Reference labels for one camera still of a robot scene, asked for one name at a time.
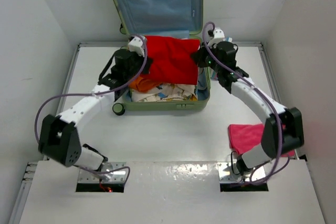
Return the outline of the orange shirt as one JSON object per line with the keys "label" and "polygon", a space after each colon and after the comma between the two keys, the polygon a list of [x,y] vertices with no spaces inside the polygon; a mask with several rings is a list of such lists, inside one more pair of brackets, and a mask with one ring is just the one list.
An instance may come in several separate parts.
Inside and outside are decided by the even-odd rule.
{"label": "orange shirt", "polygon": [[138,78],[136,78],[133,82],[129,84],[129,88],[145,93],[161,84],[162,82],[153,81],[153,80],[139,76]]}

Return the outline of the red cloth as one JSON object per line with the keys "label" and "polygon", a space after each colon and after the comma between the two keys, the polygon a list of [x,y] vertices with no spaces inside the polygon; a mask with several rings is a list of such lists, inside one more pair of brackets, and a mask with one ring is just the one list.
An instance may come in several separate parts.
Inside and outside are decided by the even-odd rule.
{"label": "red cloth", "polygon": [[191,54],[199,49],[198,39],[163,36],[146,36],[146,39],[148,58],[152,63],[142,77],[161,83],[197,84],[198,67]]}

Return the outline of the white first aid box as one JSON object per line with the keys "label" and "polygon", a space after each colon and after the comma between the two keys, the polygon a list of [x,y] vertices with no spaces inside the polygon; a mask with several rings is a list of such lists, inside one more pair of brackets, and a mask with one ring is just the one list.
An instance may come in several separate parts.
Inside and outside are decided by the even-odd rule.
{"label": "white first aid box", "polygon": [[224,65],[233,68],[235,64],[236,49],[231,38],[224,38],[218,43],[209,46],[214,56]]}

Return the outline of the white patterned garment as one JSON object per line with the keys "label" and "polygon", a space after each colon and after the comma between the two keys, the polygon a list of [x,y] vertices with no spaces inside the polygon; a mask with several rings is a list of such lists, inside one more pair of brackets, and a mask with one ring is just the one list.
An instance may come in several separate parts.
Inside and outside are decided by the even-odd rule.
{"label": "white patterned garment", "polygon": [[147,92],[131,89],[132,102],[197,101],[197,86],[189,84],[161,84]]}

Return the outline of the pink towel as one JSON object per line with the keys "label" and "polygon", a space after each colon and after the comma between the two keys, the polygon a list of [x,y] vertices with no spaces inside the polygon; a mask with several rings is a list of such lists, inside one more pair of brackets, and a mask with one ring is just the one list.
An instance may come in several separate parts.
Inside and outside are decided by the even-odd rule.
{"label": "pink towel", "polygon": [[261,143],[263,124],[230,124],[228,136],[230,148],[237,154],[244,154]]}

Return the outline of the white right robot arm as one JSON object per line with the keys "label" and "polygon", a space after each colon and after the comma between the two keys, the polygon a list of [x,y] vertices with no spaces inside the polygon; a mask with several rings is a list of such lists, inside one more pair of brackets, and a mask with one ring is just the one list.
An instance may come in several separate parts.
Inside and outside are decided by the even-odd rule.
{"label": "white right robot arm", "polygon": [[264,125],[261,141],[251,150],[238,155],[233,170],[243,176],[252,169],[304,145],[302,114],[271,99],[255,86],[249,74],[236,64],[238,46],[221,41],[214,46],[201,44],[191,58],[200,68],[209,67],[219,84],[243,101]]}

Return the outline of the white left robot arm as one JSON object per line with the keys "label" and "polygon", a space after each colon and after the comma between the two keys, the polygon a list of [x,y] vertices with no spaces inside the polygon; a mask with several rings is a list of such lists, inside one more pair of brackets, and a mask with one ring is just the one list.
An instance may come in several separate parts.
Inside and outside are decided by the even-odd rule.
{"label": "white left robot arm", "polygon": [[148,70],[150,64],[146,49],[115,51],[91,92],[79,94],[82,99],[69,109],[44,117],[39,152],[65,167],[75,166],[101,174],[100,168],[108,159],[94,148],[81,144],[79,134],[91,119],[122,95],[143,70]]}

